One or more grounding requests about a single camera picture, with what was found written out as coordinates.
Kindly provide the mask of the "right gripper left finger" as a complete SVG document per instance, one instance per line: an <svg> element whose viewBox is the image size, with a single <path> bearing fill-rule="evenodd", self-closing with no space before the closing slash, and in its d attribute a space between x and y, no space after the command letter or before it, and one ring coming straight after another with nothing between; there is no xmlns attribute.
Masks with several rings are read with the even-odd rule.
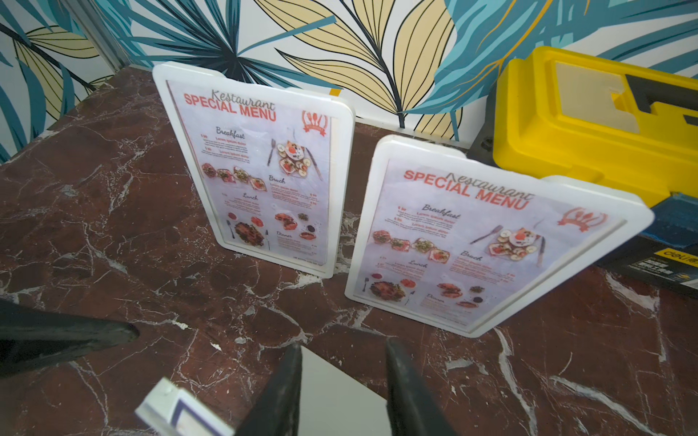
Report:
<svg viewBox="0 0 698 436"><path fill-rule="evenodd" d="M265 390L237 427L234 435L297 435L302 374L301 346L290 345L285 348L285 354L265 385Z"/></svg>

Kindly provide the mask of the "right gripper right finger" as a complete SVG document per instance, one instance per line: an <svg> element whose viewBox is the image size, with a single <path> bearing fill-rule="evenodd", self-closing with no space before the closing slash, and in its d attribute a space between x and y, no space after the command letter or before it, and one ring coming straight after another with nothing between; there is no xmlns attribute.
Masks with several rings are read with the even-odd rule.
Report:
<svg viewBox="0 0 698 436"><path fill-rule="evenodd" d="M387 413L393 435L456 435L405 348L386 342Z"/></svg>

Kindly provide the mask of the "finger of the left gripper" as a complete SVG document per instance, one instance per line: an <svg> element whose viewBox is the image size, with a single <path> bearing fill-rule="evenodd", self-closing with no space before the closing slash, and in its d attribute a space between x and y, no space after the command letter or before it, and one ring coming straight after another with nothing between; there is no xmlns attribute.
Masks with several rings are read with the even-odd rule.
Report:
<svg viewBox="0 0 698 436"><path fill-rule="evenodd" d="M56 314L1 302L1 376L11 377L91 352L132 343L140 335L131 323Z"/></svg>

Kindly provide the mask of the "white menu rack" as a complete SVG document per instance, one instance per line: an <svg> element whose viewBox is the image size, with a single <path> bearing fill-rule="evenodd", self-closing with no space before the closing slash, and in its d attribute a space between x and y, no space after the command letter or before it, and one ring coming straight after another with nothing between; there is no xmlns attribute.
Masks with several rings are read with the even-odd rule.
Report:
<svg viewBox="0 0 698 436"><path fill-rule="evenodd" d="M374 150L345 295L476 338L653 221L634 194L387 136Z"/></svg>
<svg viewBox="0 0 698 436"><path fill-rule="evenodd" d="M337 97L167 62L153 78L216 241L334 274L356 114Z"/></svg>
<svg viewBox="0 0 698 436"><path fill-rule="evenodd" d="M386 400L303 347L300 435L390 435ZM170 418L178 400L206 407L192 394L163 378L136 409L160 435L177 435Z"/></svg>

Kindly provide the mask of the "restaurant special menu sheet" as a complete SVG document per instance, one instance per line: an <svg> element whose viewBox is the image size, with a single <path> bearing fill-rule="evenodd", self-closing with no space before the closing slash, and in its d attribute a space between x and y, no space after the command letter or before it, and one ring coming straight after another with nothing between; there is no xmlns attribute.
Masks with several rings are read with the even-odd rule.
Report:
<svg viewBox="0 0 698 436"><path fill-rule="evenodd" d="M351 296L463 332L620 223L570 194L501 194L392 159Z"/></svg>

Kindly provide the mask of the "pink menu sheet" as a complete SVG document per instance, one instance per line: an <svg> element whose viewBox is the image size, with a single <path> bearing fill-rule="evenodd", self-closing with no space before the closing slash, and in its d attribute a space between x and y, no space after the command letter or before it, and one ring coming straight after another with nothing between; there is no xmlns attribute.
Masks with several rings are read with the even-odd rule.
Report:
<svg viewBox="0 0 698 436"><path fill-rule="evenodd" d="M167 85L225 242L325 265L331 118L255 96Z"/></svg>

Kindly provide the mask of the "yellow header menu sheet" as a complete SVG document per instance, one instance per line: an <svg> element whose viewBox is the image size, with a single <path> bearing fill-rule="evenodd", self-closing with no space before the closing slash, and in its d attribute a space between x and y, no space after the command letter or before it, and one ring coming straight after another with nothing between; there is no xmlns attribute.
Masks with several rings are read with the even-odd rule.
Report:
<svg viewBox="0 0 698 436"><path fill-rule="evenodd" d="M177 435L233 436L234 430L206 408L180 399L174 407L170 424Z"/></svg>

